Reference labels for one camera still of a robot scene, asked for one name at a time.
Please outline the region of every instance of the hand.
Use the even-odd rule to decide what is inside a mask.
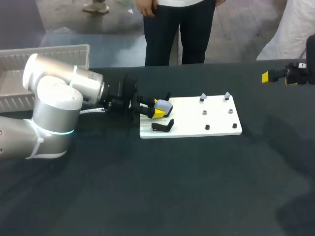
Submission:
[[[220,6],[222,3],[224,3],[226,0],[216,0],[216,6]]]
[[[136,0],[136,4],[140,14],[155,17],[155,14],[152,12],[152,6],[156,10],[158,8],[158,0]]]

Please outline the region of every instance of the gray cap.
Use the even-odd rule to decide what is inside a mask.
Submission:
[[[207,95],[205,95],[204,93],[201,95],[201,98],[203,99],[207,99]]]
[[[226,92],[226,94],[224,95],[224,98],[226,100],[228,100],[230,98],[231,94],[229,92]]]

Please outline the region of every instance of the yellow block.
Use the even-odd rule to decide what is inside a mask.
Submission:
[[[266,73],[264,73],[264,74],[262,74],[262,76],[261,76],[261,81],[263,82],[263,83],[267,83],[267,82],[269,82],[269,76],[268,76],[268,72],[266,72]]]
[[[156,118],[162,118],[165,115],[165,111],[161,111],[156,109],[156,112],[154,114],[154,116],[152,117],[152,119],[156,119]]]

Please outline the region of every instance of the white plastic crate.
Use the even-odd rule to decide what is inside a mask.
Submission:
[[[23,88],[22,78],[26,62],[34,53],[89,68],[87,44],[0,51],[0,113],[33,109],[34,95]]]

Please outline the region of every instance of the silver robot arm segment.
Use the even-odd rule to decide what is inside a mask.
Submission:
[[[101,74],[70,65],[59,60],[33,54],[30,56],[23,74],[23,87],[37,93],[39,81],[44,76],[54,76],[63,80],[83,96],[83,103],[95,106],[99,103],[104,90]]]
[[[66,153],[82,94],[59,78],[44,76],[35,96],[32,119],[0,117],[0,159],[58,158]]]

